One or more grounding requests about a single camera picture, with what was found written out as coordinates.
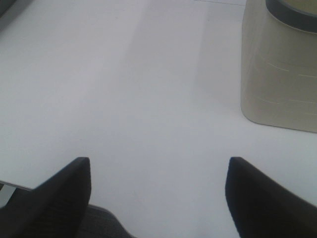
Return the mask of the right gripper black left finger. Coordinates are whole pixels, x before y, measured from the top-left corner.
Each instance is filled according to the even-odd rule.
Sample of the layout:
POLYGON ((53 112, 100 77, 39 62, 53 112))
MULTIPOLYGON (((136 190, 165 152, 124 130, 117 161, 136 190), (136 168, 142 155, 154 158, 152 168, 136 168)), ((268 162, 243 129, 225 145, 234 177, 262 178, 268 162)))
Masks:
POLYGON ((90 195, 90 160, 76 158, 37 188, 18 188, 13 192, 0 209, 0 236, 74 238, 90 195))

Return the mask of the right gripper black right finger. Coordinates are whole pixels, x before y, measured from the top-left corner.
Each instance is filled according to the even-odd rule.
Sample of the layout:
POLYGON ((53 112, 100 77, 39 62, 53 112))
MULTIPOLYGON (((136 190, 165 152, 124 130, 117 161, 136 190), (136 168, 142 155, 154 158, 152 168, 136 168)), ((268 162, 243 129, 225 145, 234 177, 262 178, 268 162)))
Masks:
POLYGON ((229 160, 225 198, 241 238, 315 238, 317 208, 241 157, 229 160))

